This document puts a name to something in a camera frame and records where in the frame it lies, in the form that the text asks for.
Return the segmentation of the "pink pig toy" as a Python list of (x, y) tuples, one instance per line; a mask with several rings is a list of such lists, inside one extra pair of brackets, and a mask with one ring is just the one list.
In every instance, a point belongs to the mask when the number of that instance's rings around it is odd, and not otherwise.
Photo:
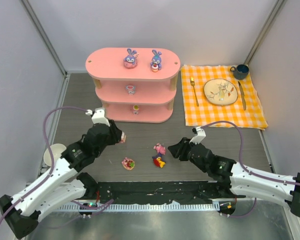
[(154, 147), (153, 147), (154, 150), (156, 150), (157, 154), (161, 154), (161, 155), (165, 155), (166, 154), (166, 148), (160, 144), (160, 143), (157, 143)]

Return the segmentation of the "red yellow bird toy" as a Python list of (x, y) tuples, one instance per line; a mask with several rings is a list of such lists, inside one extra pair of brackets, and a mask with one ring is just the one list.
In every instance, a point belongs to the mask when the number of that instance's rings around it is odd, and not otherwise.
[(163, 155), (158, 153), (157, 155), (152, 157), (153, 163), (155, 166), (159, 168), (163, 168), (166, 165), (166, 162), (163, 160)]

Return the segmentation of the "pink bear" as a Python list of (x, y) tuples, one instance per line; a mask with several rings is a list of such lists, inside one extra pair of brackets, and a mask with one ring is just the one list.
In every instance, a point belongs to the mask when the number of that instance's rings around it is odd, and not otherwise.
[(123, 133), (121, 134), (120, 143), (125, 143), (125, 142), (126, 142), (126, 135), (125, 135), (125, 133), (123, 132)]
[(135, 161), (132, 160), (132, 159), (130, 159), (130, 158), (128, 158), (128, 157), (125, 157), (121, 161), (121, 164), (128, 171), (132, 170), (135, 167)]

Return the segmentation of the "purple bunny with cake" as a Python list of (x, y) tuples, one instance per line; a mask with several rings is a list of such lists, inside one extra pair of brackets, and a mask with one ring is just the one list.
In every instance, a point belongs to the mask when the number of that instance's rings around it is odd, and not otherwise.
[(162, 69), (162, 53), (156, 49), (152, 50), (153, 57), (151, 59), (150, 67), (153, 72), (158, 72)]

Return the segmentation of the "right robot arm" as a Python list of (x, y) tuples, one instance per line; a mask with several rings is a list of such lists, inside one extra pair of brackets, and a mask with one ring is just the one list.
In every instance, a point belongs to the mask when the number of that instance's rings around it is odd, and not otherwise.
[(201, 143), (195, 144), (186, 137), (168, 150), (173, 158), (190, 161), (233, 195), (275, 203), (300, 218), (300, 172), (291, 176), (258, 170), (215, 155)]

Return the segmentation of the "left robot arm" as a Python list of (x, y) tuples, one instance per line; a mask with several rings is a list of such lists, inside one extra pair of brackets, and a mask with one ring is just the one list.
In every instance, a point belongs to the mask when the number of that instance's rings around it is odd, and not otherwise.
[(0, 197), (0, 212), (16, 238), (29, 235), (49, 213), (79, 198), (91, 198), (98, 189), (82, 170), (107, 146), (125, 140), (113, 120), (94, 124), (81, 139), (70, 144), (54, 165), (24, 190)]

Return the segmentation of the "white pink toy middle shelf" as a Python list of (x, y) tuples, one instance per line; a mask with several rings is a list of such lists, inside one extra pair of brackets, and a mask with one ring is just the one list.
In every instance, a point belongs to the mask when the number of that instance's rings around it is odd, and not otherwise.
[(129, 95), (134, 95), (136, 93), (136, 86), (135, 85), (126, 85), (125, 90)]

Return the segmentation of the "pink three-tier wooden shelf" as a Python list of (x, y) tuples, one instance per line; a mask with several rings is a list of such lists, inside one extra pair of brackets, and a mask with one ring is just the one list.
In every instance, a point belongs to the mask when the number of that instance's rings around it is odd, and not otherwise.
[[(127, 48), (106, 47), (91, 53), (85, 62), (92, 77), (95, 93), (105, 108), (106, 116), (119, 122), (163, 123), (173, 113), (177, 81), (181, 62), (176, 53), (168, 49), (131, 48), (139, 55), (135, 68), (124, 67)], [(162, 53), (162, 68), (151, 70), (152, 50)], [(136, 86), (129, 95), (127, 85)], [(133, 105), (139, 113), (133, 114)]]

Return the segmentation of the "pink toy with yellow hat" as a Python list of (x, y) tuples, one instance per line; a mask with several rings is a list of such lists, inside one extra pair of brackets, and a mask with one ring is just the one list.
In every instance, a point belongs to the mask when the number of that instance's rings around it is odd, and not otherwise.
[(135, 105), (133, 105), (132, 110), (133, 110), (132, 112), (134, 115), (138, 115), (139, 111), (140, 111), (140, 107), (135, 104)]

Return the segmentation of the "white ceramic bowl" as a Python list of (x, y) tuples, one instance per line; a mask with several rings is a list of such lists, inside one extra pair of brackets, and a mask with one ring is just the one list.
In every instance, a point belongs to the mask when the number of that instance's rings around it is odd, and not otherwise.
[[(61, 157), (62, 153), (67, 149), (67, 147), (61, 143), (55, 143), (51, 145), (50, 148), (51, 148), (54, 161), (57, 161)], [(52, 158), (48, 148), (45, 150), (43, 154), (43, 162), (49, 167), (52, 166)]]

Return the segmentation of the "cream decorated ceramic plate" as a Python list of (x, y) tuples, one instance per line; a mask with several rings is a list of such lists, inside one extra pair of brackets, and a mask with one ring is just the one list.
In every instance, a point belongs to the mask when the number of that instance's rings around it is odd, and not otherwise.
[(206, 100), (216, 106), (228, 106), (238, 99), (238, 91), (233, 83), (223, 78), (208, 80), (203, 86)]

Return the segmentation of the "gold fork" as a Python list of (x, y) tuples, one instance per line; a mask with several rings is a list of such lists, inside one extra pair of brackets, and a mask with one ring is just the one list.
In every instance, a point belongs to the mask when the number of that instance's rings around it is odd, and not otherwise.
[(196, 93), (196, 88), (195, 88), (195, 80), (194, 80), (194, 78), (192, 76), (190, 77), (190, 85), (193, 88), (193, 93), (194, 93), (194, 97), (195, 97), (195, 103), (196, 103), (196, 106), (198, 107), (199, 106), (199, 101), (198, 101), (198, 97), (197, 97), (197, 93)]

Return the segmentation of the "yellow white checkered cloth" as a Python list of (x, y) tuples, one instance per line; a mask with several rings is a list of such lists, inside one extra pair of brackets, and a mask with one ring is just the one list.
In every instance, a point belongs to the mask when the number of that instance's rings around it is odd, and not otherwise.
[[(251, 76), (248, 75), (244, 80), (238, 81), (234, 78), (230, 68), (230, 65), (182, 66), (180, 73), (186, 126), (204, 126), (216, 121), (229, 121), (241, 128), (265, 130), (268, 127)], [(194, 91), (190, 83), (191, 77), (194, 78), (199, 106), (196, 106)], [(207, 81), (212, 79), (225, 79), (233, 83), (238, 93), (237, 101), (224, 106), (209, 103), (204, 96), (203, 87)], [(238, 82), (243, 87), (246, 110), (243, 109)]]

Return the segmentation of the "gold knife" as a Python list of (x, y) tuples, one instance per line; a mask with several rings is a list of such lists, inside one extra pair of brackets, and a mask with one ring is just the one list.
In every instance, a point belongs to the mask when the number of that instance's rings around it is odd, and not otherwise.
[(240, 82), (238, 82), (238, 86), (239, 86), (239, 91), (240, 91), (240, 96), (241, 96), (241, 101), (242, 101), (242, 107), (243, 107), (243, 110), (245, 111), (247, 109), (247, 103), (245, 100), (244, 89)]

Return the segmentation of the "dark blue ceramic mug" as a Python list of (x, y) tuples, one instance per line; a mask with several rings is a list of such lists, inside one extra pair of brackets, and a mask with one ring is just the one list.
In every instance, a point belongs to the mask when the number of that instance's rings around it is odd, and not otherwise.
[(243, 80), (248, 76), (250, 69), (247, 65), (239, 64), (237, 66), (232, 66), (230, 68), (230, 71), (232, 72), (235, 79)]

